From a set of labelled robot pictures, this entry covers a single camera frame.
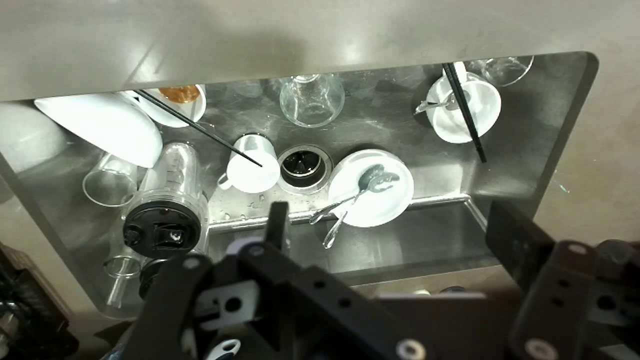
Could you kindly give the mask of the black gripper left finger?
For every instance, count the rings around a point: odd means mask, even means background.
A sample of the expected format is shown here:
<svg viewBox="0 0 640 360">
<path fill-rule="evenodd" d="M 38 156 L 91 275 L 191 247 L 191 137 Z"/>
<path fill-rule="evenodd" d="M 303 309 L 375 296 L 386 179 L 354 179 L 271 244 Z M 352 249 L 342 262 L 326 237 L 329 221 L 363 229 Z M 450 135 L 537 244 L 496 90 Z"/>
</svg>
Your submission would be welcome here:
<svg viewBox="0 0 640 360">
<path fill-rule="evenodd" d="M 271 206 L 266 234 L 214 262 L 165 263 L 124 345 L 124 360 L 203 360 L 214 337 L 249 325 L 278 360 L 428 360 L 428 340 L 382 303 L 282 245 L 289 206 Z"/>
</svg>

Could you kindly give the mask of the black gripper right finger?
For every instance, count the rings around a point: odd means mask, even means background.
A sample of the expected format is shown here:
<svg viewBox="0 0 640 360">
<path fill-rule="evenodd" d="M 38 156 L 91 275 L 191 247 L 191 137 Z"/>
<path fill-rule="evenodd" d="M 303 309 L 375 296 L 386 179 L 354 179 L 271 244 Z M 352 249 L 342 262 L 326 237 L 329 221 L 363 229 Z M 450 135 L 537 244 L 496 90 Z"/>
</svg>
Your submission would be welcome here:
<svg viewBox="0 0 640 360">
<path fill-rule="evenodd" d="M 490 207 L 486 245 L 525 291 L 513 360 L 625 360 L 640 352 L 640 249 L 554 240 L 519 207 Z"/>
</svg>

